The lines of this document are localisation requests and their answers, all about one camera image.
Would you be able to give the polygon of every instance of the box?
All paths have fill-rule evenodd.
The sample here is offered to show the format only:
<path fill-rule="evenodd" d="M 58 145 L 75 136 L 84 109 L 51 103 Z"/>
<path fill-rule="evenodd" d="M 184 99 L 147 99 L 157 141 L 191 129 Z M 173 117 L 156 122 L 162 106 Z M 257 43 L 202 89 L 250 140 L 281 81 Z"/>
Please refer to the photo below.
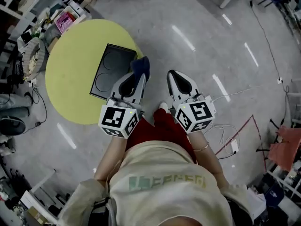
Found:
<path fill-rule="evenodd" d="M 60 28 L 58 27 L 58 25 L 57 25 L 57 21 L 58 21 L 58 19 L 60 18 L 60 16 L 62 15 L 62 14 L 64 14 L 64 13 L 66 13 L 66 12 L 70 12 L 75 18 L 76 18 L 76 20 L 75 21 L 73 21 L 73 23 L 70 25 L 70 26 L 68 26 L 68 28 L 67 29 L 65 29 L 65 30 L 60 30 Z M 56 26 L 58 27 L 58 29 L 60 30 L 60 32 L 61 33 L 64 33 L 64 32 L 66 32 L 66 31 L 68 31 L 72 26 L 74 26 L 75 24 L 79 24 L 80 22 L 83 22 L 83 21 L 85 21 L 85 20 L 87 20 L 87 19 L 90 19 L 91 17 L 90 16 L 88 16 L 88 13 L 84 13 L 84 14 L 82 14 L 82 15 L 79 15 L 77 12 L 75 12 L 75 10 L 71 7 L 71 6 L 67 6 L 67 7 L 65 7 L 64 8 L 64 10 L 54 19 L 54 23 L 56 24 Z"/>
<path fill-rule="evenodd" d="M 43 215 L 41 215 L 34 207 L 28 209 L 28 213 L 33 216 L 41 225 L 47 222 L 47 219 Z"/>
<path fill-rule="evenodd" d="M 136 109 L 103 105 L 98 126 L 109 136 L 128 138 L 138 122 Z"/>
<path fill-rule="evenodd" d="M 28 45 L 28 43 L 24 43 L 23 39 L 20 37 L 17 38 L 17 46 L 18 46 L 18 50 L 21 54 L 25 53 L 25 49 L 26 46 Z"/>
<path fill-rule="evenodd" d="M 175 119 L 187 133 L 205 129 L 214 119 L 213 104 L 207 100 L 180 104 Z"/>
<path fill-rule="evenodd" d="M 21 0 L 18 5 L 18 10 L 25 13 L 35 0 Z"/>

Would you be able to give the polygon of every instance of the chair leg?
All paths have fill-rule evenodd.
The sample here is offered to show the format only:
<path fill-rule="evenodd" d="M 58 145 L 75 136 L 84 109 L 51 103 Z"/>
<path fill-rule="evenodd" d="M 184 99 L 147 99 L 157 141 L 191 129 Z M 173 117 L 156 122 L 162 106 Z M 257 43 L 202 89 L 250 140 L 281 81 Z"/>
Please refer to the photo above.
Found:
<path fill-rule="evenodd" d="M 256 152 L 269 152 L 269 149 L 257 149 Z"/>
<path fill-rule="evenodd" d="M 277 126 L 272 119 L 269 120 L 277 129 L 279 129 L 279 126 Z"/>
<path fill-rule="evenodd" d="M 258 3 L 257 5 L 261 5 L 263 2 L 265 2 L 266 0 L 261 1 L 260 3 Z"/>
<path fill-rule="evenodd" d="M 265 5 L 264 7 L 266 8 L 267 6 L 271 5 L 273 2 L 270 2 L 269 4 Z"/>

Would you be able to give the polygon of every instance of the cardboard box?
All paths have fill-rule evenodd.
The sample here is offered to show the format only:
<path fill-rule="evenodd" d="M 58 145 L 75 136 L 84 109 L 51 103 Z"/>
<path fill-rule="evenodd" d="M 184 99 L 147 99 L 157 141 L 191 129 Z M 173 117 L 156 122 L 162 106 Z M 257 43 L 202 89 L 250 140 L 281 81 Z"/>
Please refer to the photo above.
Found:
<path fill-rule="evenodd" d="M 34 207 L 28 209 L 28 213 L 33 216 L 41 225 L 47 222 L 47 219 L 43 215 L 41 215 Z"/>

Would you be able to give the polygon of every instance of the gray floor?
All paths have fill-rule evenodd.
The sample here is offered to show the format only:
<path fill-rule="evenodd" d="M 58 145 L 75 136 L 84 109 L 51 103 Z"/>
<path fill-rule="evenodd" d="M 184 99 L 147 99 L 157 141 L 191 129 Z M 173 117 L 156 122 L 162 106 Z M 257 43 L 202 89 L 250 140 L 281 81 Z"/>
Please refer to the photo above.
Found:
<path fill-rule="evenodd" d="M 249 7 L 249 0 L 233 0 L 223 10 L 216 4 L 222 0 L 98 0 L 94 5 L 105 19 L 122 25 L 134 38 L 151 63 L 151 79 L 145 90 L 143 107 L 152 121 L 152 113 L 159 102 L 171 105 L 166 73 L 176 69 L 192 77 L 204 95 L 222 96 L 213 74 L 219 77 L 228 94 L 248 88 L 247 92 L 215 101 L 214 124 L 228 124 L 241 130 L 237 155 L 221 160 L 226 178 L 231 183 L 249 183 L 264 172 L 263 155 L 255 153 L 268 147 L 275 129 L 272 118 L 280 123 L 285 112 L 285 94 L 277 83 L 277 72 L 263 32 Z M 291 78 L 301 77 L 301 54 L 285 21 L 275 6 L 254 6 L 267 37 L 285 85 Z M 222 17 L 225 14 L 229 25 Z M 184 42 L 173 28 L 178 28 L 195 50 Z M 258 62 L 253 61 L 249 48 Z M 93 175 L 110 138 L 97 125 L 81 126 L 60 116 L 51 105 L 45 89 L 45 77 L 38 76 L 40 92 L 48 112 L 46 123 L 25 135 L 14 138 L 16 153 L 6 157 L 8 165 L 19 169 L 34 185 L 52 168 L 57 170 L 48 187 L 58 192 L 72 192 L 76 185 Z M 34 105 L 28 127 L 45 118 L 42 103 Z M 76 145 L 73 149 L 58 129 L 58 123 Z M 224 142 L 221 129 L 212 129 L 206 137 L 214 151 L 236 133 L 226 127 Z M 218 156 L 228 154 L 222 150 Z"/>

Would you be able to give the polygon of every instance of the desk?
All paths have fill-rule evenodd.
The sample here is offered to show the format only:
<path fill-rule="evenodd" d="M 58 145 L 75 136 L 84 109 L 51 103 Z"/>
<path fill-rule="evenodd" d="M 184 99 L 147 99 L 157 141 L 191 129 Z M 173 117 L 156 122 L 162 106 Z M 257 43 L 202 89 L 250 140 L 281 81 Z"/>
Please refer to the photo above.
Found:
<path fill-rule="evenodd" d="M 97 124 L 106 100 L 90 95 L 95 73 L 107 44 L 140 49 L 128 32 L 104 19 L 84 21 L 65 32 L 50 53 L 46 89 L 53 107 L 67 120 Z"/>

